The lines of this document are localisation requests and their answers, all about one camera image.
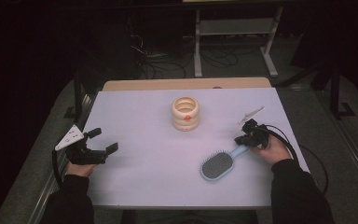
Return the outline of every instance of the stacked rings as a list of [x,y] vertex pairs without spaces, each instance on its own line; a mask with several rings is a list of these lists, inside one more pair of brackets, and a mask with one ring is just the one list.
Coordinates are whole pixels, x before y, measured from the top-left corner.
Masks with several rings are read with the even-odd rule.
[[199,103],[191,97],[181,97],[172,103],[172,123],[180,131],[191,131],[200,123]]

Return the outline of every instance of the hairbrush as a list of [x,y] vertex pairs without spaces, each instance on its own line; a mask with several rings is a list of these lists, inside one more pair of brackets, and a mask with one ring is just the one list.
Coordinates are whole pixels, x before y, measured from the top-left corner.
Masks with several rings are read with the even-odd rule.
[[242,144],[231,153],[220,151],[212,155],[201,166],[201,174],[206,180],[217,180],[227,174],[233,167],[234,159],[247,151],[249,147]]

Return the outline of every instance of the brush head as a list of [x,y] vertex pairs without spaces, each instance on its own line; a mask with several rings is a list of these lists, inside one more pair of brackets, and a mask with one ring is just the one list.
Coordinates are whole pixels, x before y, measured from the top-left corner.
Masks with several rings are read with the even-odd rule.
[[232,168],[233,162],[229,153],[218,152],[202,164],[202,176],[207,180],[216,180]]

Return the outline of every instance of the black long-sleeve shirt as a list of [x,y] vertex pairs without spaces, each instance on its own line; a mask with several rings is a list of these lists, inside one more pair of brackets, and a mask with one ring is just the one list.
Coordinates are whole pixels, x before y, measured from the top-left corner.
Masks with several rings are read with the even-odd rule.
[[[312,176],[293,160],[275,163],[271,190],[274,224],[332,224],[330,205],[316,188]],[[66,175],[59,191],[48,199],[41,224],[90,224],[94,210],[87,196],[89,179]]]

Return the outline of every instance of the person's arm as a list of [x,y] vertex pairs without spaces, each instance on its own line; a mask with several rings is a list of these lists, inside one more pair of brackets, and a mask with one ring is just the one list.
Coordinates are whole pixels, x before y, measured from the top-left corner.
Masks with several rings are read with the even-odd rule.
[[272,165],[271,208],[274,224],[334,223],[330,205],[312,176],[292,160],[280,140],[271,135],[267,148],[252,148],[252,151]]
[[74,165],[69,162],[62,187],[48,198],[41,224],[94,223],[94,209],[87,196],[89,175],[94,167],[95,165]]

